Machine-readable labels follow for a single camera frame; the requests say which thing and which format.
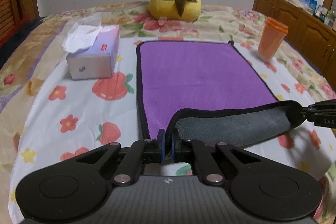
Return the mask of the pink tissue box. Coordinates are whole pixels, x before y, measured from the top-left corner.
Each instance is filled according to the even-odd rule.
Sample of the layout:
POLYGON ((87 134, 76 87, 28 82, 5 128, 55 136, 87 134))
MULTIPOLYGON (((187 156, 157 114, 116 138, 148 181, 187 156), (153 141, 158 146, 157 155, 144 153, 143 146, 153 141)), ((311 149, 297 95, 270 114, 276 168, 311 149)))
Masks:
POLYGON ((62 48, 73 80, 112 77, 119 48, 120 26, 75 26, 62 48))

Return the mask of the white strawberry print cloth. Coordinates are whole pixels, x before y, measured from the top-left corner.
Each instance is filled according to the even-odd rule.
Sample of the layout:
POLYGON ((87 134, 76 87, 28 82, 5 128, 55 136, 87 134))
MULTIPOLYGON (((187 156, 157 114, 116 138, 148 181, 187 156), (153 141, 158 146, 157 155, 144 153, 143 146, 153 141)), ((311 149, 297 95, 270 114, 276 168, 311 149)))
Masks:
POLYGON ((233 42, 122 39, 113 77, 62 61, 26 120, 13 223, 313 223, 330 105, 233 42))

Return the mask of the floral bed sheet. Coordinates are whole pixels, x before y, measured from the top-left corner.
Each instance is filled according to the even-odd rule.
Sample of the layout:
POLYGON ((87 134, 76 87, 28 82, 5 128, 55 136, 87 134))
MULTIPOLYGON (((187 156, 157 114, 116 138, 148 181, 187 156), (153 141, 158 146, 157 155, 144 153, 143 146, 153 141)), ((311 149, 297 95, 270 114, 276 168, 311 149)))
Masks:
POLYGON ((1 47, 1 223, 19 223, 15 190, 21 178, 108 141, 129 146, 141 136, 136 106, 136 47, 150 40, 233 41, 278 100, 303 105, 335 98, 327 80, 282 43, 270 65, 256 59, 265 16, 205 6, 193 23, 155 20, 145 2, 67 11, 27 23, 1 47), (92 92, 94 81, 73 81, 62 43, 80 19, 100 14, 118 24, 116 62, 122 85, 112 100, 92 92))

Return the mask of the blue picture box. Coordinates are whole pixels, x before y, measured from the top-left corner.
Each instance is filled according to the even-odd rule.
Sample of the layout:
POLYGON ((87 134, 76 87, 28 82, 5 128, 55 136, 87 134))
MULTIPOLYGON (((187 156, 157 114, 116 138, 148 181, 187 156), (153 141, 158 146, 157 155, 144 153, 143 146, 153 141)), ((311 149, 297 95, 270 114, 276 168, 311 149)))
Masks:
POLYGON ((315 14, 315 10, 317 8, 317 1, 315 0, 299 0, 302 5, 303 9, 308 12, 309 14, 315 14))

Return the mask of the wooden sideboard cabinet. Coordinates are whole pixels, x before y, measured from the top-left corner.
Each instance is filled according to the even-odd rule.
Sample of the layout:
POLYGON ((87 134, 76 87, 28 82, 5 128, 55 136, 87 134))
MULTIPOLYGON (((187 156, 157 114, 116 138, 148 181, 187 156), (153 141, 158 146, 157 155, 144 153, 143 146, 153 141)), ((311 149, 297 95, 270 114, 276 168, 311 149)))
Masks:
POLYGON ((335 85, 335 31, 284 0, 254 0, 253 10, 288 26, 285 40, 335 85))

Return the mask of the orange plastic cup with lid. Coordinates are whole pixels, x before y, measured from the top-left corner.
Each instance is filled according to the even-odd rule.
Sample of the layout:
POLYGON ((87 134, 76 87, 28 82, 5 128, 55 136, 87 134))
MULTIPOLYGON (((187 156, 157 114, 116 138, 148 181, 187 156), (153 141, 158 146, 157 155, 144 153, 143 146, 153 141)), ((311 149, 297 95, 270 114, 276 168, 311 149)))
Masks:
POLYGON ((274 18, 267 17, 257 49, 265 61, 270 61, 288 34, 288 26, 274 18))

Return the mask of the purple grey microfiber towel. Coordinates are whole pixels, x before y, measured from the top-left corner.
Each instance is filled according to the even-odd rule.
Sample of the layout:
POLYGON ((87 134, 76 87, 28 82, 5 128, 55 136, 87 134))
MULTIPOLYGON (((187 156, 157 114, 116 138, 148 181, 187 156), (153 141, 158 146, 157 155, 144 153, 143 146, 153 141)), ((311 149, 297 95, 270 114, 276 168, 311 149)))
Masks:
POLYGON ((233 43, 144 42, 136 53, 143 137, 249 147, 303 123, 301 105, 276 100, 233 43))

